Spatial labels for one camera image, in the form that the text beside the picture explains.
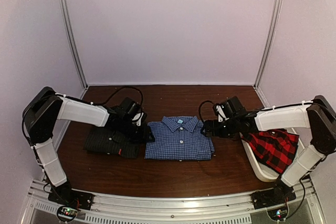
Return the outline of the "dark shirt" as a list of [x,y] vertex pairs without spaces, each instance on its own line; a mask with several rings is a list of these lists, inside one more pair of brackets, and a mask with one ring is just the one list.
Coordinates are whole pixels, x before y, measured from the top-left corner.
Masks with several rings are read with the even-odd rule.
[[139,155],[140,144],[132,143],[129,137],[118,131],[93,126],[85,140],[83,149],[135,159]]

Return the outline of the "blue plaid long sleeve shirt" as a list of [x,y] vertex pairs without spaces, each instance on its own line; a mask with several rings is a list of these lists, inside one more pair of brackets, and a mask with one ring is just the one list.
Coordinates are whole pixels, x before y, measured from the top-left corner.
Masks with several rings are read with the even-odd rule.
[[208,161],[215,153],[212,139],[201,133],[204,124],[196,116],[164,116],[148,126],[155,141],[146,144],[145,159]]

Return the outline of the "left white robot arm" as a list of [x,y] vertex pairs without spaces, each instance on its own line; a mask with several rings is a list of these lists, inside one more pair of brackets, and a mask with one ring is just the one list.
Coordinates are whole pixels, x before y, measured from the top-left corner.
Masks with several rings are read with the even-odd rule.
[[87,102],[51,87],[43,87],[22,114],[22,133],[36,155],[54,194],[64,205],[71,205],[75,192],[64,184],[68,181],[53,144],[53,131],[58,120],[74,121],[120,133],[130,143],[154,142],[145,119],[142,102],[126,97],[121,104],[108,107],[107,101]]

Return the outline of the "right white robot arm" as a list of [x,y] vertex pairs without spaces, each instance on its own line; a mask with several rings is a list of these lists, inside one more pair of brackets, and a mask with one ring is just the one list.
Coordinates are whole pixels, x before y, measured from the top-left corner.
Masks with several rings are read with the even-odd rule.
[[335,153],[335,110],[322,95],[297,104],[247,111],[238,97],[213,106],[217,119],[203,122],[207,137],[239,135],[256,176],[269,180],[261,167],[279,176],[269,192],[272,203],[289,196],[289,187]]

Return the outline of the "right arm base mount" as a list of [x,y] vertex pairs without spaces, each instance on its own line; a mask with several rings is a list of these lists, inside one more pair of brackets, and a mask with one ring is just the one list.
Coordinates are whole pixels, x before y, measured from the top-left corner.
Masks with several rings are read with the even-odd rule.
[[296,199],[296,194],[293,189],[283,190],[280,187],[274,187],[252,193],[251,199],[254,209],[265,208],[272,221],[285,221],[289,216],[288,203]]

